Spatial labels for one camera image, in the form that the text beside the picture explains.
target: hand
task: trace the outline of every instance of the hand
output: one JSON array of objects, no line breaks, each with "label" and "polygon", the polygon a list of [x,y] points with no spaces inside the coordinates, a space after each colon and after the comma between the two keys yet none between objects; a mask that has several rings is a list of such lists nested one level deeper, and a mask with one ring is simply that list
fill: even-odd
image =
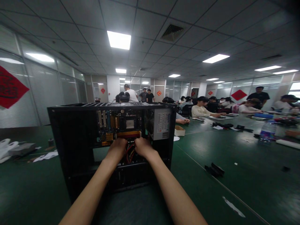
[{"label": "hand", "polygon": [[186,124],[187,121],[186,121],[186,120],[182,120],[182,119],[176,119],[176,123],[179,123],[179,124]]},{"label": "hand", "polygon": [[135,143],[135,151],[145,158],[147,158],[151,153],[156,152],[151,143],[142,137],[134,140]]},{"label": "hand", "polygon": [[299,131],[287,130],[287,131],[285,131],[285,135],[295,138],[296,136],[300,135],[300,132]]},{"label": "hand", "polygon": [[114,140],[109,147],[105,159],[118,164],[125,154],[127,143],[128,141],[123,138],[117,138],[116,140]]}]

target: water bottle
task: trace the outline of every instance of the water bottle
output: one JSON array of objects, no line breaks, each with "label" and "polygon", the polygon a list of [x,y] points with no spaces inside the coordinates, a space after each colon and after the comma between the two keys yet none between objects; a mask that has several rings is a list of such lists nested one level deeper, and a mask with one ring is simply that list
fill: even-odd
[{"label": "water bottle", "polygon": [[263,142],[270,142],[274,140],[274,135],[276,133],[276,125],[272,122],[265,122],[262,126],[262,131],[260,132],[260,140]]}]

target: ceiling light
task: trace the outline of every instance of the ceiling light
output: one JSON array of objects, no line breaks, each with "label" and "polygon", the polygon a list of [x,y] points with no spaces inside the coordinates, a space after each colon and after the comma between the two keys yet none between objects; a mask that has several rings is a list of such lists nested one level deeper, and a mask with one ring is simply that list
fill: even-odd
[{"label": "ceiling light", "polygon": [[130,40],[131,36],[127,34],[121,34],[116,32],[107,31],[110,47],[112,48],[121,48],[121,49],[130,49]]},{"label": "ceiling light", "polygon": [[126,73],[126,70],[125,69],[117,69],[116,68],[116,72],[117,73]]},{"label": "ceiling light", "polygon": [[281,72],[276,72],[273,74],[283,74],[283,73],[291,73],[291,72],[297,72],[298,70],[287,70],[287,71],[281,71]]},{"label": "ceiling light", "polygon": [[5,61],[7,63],[14,63],[14,64],[24,64],[22,62],[19,62],[17,60],[14,59],[10,59],[10,58],[0,58],[1,61]]},{"label": "ceiling light", "polygon": [[271,67],[266,67],[266,68],[257,69],[257,70],[255,70],[255,71],[265,71],[265,70],[277,69],[277,68],[280,68],[280,66],[271,66]]},{"label": "ceiling light", "polygon": [[219,78],[211,78],[211,79],[208,79],[209,81],[212,81],[212,80],[218,80]]},{"label": "ceiling light", "polygon": [[169,77],[179,77],[179,76],[180,76],[180,74],[172,74]]},{"label": "ceiling light", "polygon": [[215,62],[217,62],[217,61],[220,61],[220,60],[222,60],[222,59],[226,59],[226,58],[228,58],[228,57],[230,57],[230,56],[218,54],[218,55],[216,55],[216,56],[214,56],[214,57],[211,57],[211,58],[209,58],[209,59],[207,59],[207,60],[204,60],[203,62],[204,62],[204,63],[215,63]]},{"label": "ceiling light", "polygon": [[30,55],[33,58],[36,58],[37,60],[43,61],[43,62],[54,62],[54,59],[50,58],[49,56],[43,55],[43,54],[33,54],[33,53],[26,53],[27,55]]}]

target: door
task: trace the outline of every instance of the door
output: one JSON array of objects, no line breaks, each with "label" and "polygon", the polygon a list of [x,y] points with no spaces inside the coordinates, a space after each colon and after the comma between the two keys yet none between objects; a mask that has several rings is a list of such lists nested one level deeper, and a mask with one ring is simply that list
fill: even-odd
[{"label": "door", "polygon": [[197,98],[198,96],[198,88],[192,88],[192,92],[191,92],[191,98]]},{"label": "door", "polygon": [[162,102],[164,98],[164,86],[155,86],[154,98],[155,102]]}]

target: cardboard box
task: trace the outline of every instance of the cardboard box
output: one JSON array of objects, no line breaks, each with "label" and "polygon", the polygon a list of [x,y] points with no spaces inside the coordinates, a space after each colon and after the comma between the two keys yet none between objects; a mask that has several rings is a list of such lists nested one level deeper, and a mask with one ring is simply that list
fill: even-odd
[{"label": "cardboard box", "polygon": [[175,136],[184,136],[185,135],[185,129],[183,129],[181,126],[175,126]]}]

